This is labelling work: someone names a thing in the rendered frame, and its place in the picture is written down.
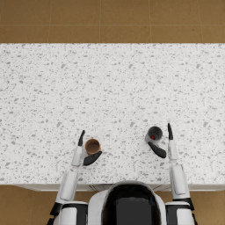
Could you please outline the dark round robot body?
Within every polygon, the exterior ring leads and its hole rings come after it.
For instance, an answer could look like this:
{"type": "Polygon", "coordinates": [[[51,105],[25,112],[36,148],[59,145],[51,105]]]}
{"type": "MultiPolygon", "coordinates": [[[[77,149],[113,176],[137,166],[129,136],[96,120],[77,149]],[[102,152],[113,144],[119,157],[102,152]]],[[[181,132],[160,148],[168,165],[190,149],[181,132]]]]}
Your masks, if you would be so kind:
{"type": "Polygon", "coordinates": [[[166,209],[148,185],[121,181],[91,197],[87,225],[167,225],[166,209]]]}

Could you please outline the dark grey cup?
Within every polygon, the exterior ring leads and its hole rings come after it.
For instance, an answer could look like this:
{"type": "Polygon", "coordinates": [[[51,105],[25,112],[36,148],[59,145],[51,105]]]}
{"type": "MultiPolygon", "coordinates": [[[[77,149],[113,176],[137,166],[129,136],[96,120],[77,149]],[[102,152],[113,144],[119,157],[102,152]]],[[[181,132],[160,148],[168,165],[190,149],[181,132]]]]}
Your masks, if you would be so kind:
{"type": "Polygon", "coordinates": [[[145,141],[152,142],[153,144],[157,145],[159,143],[160,139],[162,138],[162,136],[163,136],[163,131],[161,130],[160,127],[151,127],[145,136],[145,141]],[[156,139],[152,140],[150,138],[151,135],[154,135],[156,137],[156,139]]]}

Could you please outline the brown cup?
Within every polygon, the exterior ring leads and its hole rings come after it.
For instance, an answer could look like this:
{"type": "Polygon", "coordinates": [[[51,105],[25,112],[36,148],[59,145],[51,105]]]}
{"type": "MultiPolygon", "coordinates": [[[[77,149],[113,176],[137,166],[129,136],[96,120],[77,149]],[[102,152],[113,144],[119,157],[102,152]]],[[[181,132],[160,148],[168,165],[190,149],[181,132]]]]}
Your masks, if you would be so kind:
{"type": "Polygon", "coordinates": [[[101,150],[100,143],[96,139],[89,139],[84,147],[89,156],[92,156],[101,150]]]}

